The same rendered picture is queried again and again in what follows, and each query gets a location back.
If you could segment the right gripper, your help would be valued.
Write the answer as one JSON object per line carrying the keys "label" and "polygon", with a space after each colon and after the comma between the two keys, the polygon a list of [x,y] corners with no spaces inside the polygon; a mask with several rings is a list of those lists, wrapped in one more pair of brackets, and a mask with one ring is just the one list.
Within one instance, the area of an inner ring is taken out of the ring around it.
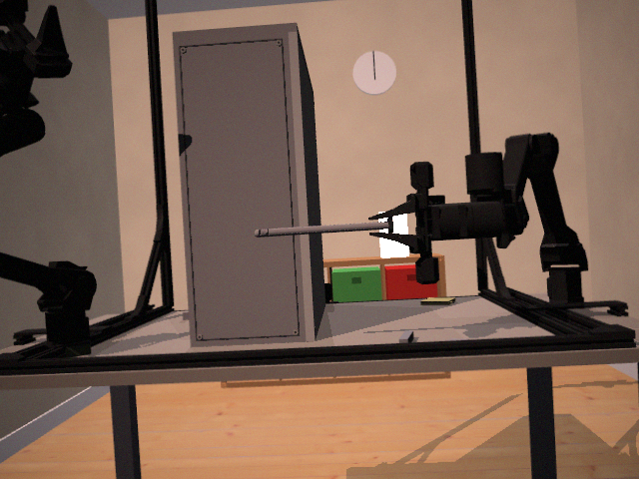
{"label": "right gripper", "polygon": [[10,30],[0,33],[0,39],[8,51],[11,48],[20,52],[16,63],[6,74],[2,73],[0,66],[0,76],[12,83],[30,84],[34,78],[64,78],[69,75],[73,63],[68,59],[57,7],[48,6],[36,38],[22,24],[26,19],[24,11],[28,12],[28,0],[0,0],[0,26],[7,26]]}

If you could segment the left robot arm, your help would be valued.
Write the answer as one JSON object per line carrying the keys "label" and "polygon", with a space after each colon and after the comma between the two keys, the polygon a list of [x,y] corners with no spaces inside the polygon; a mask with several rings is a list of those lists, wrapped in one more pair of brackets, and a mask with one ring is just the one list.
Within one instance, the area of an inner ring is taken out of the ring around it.
{"label": "left robot arm", "polygon": [[[529,221],[523,198],[528,178],[544,229],[540,259],[542,271],[549,271],[547,295],[552,300],[584,299],[581,271],[588,270],[588,260],[561,206],[553,173],[559,154],[557,138],[550,133],[511,136],[505,140],[505,150],[503,160],[499,152],[465,156],[473,214],[471,238],[496,238],[498,248],[507,248],[515,236],[522,235]],[[579,266],[551,267],[560,264]]]}

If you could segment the pale yellow flat block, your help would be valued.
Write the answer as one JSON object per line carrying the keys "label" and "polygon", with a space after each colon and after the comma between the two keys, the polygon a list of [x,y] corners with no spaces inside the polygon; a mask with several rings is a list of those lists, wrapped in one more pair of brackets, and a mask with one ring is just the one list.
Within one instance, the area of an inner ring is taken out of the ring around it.
{"label": "pale yellow flat block", "polygon": [[420,302],[420,305],[450,305],[455,302],[455,297],[428,297]]}

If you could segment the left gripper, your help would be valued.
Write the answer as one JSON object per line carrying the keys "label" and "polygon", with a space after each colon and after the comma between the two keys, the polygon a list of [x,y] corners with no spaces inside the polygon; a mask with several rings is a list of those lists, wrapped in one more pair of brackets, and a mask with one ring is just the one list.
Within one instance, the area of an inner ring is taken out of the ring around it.
{"label": "left gripper", "polygon": [[438,257],[432,256],[431,242],[471,239],[473,233],[471,205],[470,203],[429,204],[428,189],[434,187],[433,165],[430,162],[415,162],[410,166],[410,184],[416,189],[416,194],[407,195],[404,204],[370,217],[368,220],[381,220],[417,211],[419,236],[392,233],[369,233],[369,235],[405,243],[404,245],[409,246],[410,253],[420,254],[420,258],[415,262],[416,281],[421,284],[437,283],[439,281]]}

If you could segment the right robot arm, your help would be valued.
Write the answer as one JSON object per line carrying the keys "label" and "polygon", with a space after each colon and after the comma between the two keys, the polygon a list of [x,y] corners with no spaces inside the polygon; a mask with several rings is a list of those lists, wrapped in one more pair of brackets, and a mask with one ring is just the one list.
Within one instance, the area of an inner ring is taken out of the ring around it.
{"label": "right robot arm", "polygon": [[[11,48],[8,51],[0,39],[3,74],[14,66],[19,53]],[[39,104],[30,92],[32,83],[16,84],[0,76],[0,157],[39,142],[45,136],[42,117],[28,109]],[[49,311],[45,312],[47,342],[44,345],[55,349],[91,343],[89,317],[84,310],[91,308],[97,282],[86,269],[69,261],[49,261],[46,266],[0,252],[0,277],[43,292],[37,304],[41,312]]]}

